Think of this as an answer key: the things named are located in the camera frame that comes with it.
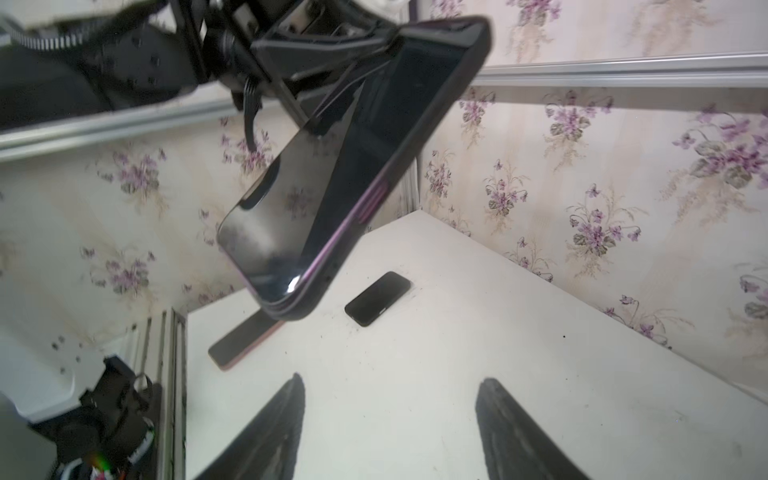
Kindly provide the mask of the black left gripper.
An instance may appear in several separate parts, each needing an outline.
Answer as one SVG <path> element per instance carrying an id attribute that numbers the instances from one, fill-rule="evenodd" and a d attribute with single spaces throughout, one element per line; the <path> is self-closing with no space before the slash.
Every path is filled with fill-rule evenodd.
<path id="1" fill-rule="evenodd" d="M 311 114 L 300 138 L 319 138 L 349 109 L 362 125 L 391 118 L 394 56 L 376 56 L 399 26 L 357 1 L 173 1 L 176 31 L 205 83 L 225 86 L 235 108 L 276 100 Z"/>

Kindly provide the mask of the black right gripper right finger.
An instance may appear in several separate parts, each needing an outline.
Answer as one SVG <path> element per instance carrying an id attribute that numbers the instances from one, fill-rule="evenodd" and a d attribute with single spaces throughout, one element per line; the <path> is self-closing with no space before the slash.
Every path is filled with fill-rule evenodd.
<path id="1" fill-rule="evenodd" d="M 497 379 L 480 383 L 475 412 L 491 479 L 586 477 Z"/>

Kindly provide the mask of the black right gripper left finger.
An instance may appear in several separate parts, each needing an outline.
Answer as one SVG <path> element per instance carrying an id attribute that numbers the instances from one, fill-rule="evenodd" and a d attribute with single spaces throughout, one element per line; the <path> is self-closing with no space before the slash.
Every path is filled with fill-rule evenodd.
<path id="1" fill-rule="evenodd" d="M 305 408 L 305 385 L 294 374 L 198 477 L 291 480 Z"/>

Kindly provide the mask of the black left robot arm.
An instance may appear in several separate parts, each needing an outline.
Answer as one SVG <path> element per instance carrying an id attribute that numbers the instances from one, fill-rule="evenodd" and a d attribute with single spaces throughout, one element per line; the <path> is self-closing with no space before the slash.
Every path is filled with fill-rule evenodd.
<path id="1" fill-rule="evenodd" d="M 354 1 L 137 1 L 1 33 L 1 127 L 156 105 L 218 82 L 252 125 L 264 98 L 297 124 L 398 30 Z"/>

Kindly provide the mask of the black phone in black case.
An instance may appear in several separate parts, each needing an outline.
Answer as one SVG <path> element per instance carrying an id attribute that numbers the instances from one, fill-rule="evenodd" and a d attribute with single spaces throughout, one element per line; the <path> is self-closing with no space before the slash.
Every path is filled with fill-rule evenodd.
<path id="1" fill-rule="evenodd" d="M 393 271 L 387 272 L 351 300 L 345 313 L 360 327 L 372 325 L 411 289 L 412 283 Z"/>

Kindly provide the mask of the aluminium rail front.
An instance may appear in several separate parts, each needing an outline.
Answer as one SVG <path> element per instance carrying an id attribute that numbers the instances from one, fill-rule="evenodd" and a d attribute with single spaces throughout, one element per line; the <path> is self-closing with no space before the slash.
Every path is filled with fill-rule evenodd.
<path id="1" fill-rule="evenodd" d="M 153 446 L 142 460 L 139 479 L 183 479 L 186 441 L 186 319 L 175 310 L 142 320 L 131 328 L 135 350 L 130 365 L 136 386 L 150 389 Z"/>

